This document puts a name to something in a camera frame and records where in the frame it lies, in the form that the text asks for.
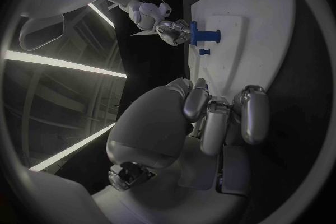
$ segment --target dark floor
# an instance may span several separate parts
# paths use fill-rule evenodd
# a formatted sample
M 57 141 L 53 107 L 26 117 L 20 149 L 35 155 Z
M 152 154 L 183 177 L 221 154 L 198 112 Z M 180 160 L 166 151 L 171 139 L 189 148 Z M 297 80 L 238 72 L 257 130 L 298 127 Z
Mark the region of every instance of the dark floor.
M 183 16 L 181 0 L 165 1 L 173 8 L 171 19 Z M 196 1 L 184 0 L 186 20 L 190 20 L 188 8 Z M 123 11 L 116 8 L 111 16 L 128 75 L 121 114 L 141 94 L 184 76 L 186 55 L 183 46 L 170 47 L 158 36 L 130 36 L 139 30 Z M 316 159 L 328 126 L 333 86 L 326 46 L 303 0 L 296 0 L 295 20 L 287 56 L 268 91 L 269 137 L 261 146 L 246 147 L 253 178 L 250 203 L 241 223 L 258 223 L 293 193 Z M 88 145 L 58 174 L 80 182 L 90 193 L 107 185 L 106 138 L 107 134 Z M 316 208 L 321 209 L 313 207 L 308 216 L 316 217 L 311 213 Z

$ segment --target light strip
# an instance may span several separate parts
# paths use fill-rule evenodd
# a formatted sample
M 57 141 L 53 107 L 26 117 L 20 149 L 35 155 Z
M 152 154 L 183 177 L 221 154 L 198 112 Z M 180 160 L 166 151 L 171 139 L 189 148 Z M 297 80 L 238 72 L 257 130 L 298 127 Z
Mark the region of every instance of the light strip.
M 94 11 L 96 11 L 100 17 L 102 17 L 105 21 L 108 22 L 109 25 L 111 25 L 114 28 L 113 22 L 109 20 L 98 8 L 96 8 L 92 3 L 88 4 L 89 7 L 91 7 Z
M 51 164 L 54 164 L 55 162 L 61 160 L 62 158 L 68 156 L 70 153 L 76 151 L 77 149 L 81 148 L 82 146 L 88 144 L 89 142 L 93 141 L 94 139 L 96 139 L 97 137 L 101 136 L 102 134 L 104 134 L 106 131 L 108 131 L 109 129 L 111 129 L 113 126 L 115 125 L 115 123 L 107 126 L 106 128 L 104 128 L 103 130 L 100 130 L 99 132 L 85 138 L 84 140 L 78 142 L 77 144 L 74 144 L 73 146 L 71 146 L 70 148 L 67 148 L 66 150 L 63 150 L 62 152 L 52 156 L 51 158 L 29 168 L 29 170 L 34 171 L 34 172 L 39 172 L 45 168 L 47 168 L 48 166 L 50 166 Z
M 127 77 L 125 74 L 116 73 L 116 72 L 108 71 L 105 69 L 100 69 L 100 68 L 91 67 L 91 66 L 84 66 L 83 64 L 66 62 L 64 60 L 57 60 L 53 58 L 37 56 L 33 54 L 28 54 L 28 53 L 13 52 L 11 50 L 8 50 L 5 52 L 4 58 L 6 60 L 18 60 L 20 62 L 40 63 L 40 64 L 46 64 L 48 66 L 65 67 L 65 68 L 88 71 L 88 72 L 93 72 L 93 73 L 107 74 L 107 75 L 116 76 L 116 77 L 124 77 L 124 78 Z

